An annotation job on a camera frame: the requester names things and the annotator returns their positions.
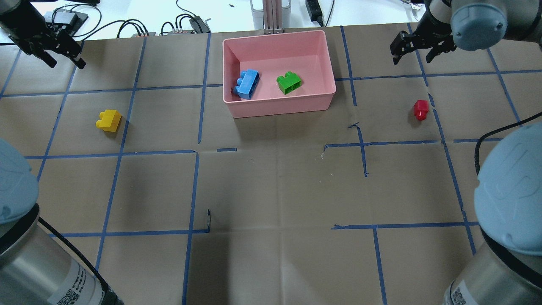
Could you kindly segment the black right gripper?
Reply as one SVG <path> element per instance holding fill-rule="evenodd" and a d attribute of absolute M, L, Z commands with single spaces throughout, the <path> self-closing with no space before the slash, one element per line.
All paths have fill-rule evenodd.
<path fill-rule="evenodd" d="M 451 27 L 420 25 L 413 33 L 400 31 L 390 44 L 393 64 L 397 65 L 404 55 L 421 49 L 430 49 L 426 54 L 426 63 L 431 63 L 442 53 L 455 51 L 457 46 L 453 41 Z"/>

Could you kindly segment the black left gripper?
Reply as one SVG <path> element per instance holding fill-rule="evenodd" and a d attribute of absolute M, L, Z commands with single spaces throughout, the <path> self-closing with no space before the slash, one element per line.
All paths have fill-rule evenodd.
<path fill-rule="evenodd" d="M 9 38 L 28 55 L 46 50 L 70 58 L 78 58 L 82 48 L 65 29 L 52 30 L 47 25 L 29 25 L 8 29 Z"/>

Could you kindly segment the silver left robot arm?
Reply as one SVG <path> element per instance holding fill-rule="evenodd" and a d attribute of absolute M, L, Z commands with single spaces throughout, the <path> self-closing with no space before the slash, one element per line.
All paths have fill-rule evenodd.
<path fill-rule="evenodd" d="M 327 204 L 361 219 L 362 174 L 350 81 L 339 78 L 329 112 L 234 119 L 222 87 L 203 85 L 210 62 L 219 72 L 226 38 L 254 33 L 91 40 L 87 66 L 62 64 L 58 92 L 1 97 L 1 146 L 25 157 L 24 173 L 42 174 L 39 207 L 1 226 L 2 305 L 46 305 L 41 280 L 72 266 L 71 254 L 38 223 L 44 216 L 90 259 L 127 305 L 381 304 L 376 228 L 338 233 L 331 222 L 305 228 L 279 224 L 279 191 L 308 217 Z M 286 177 L 290 133 L 335 120 L 335 140 L 295 145 L 306 164 L 327 165 L 316 179 Z"/>

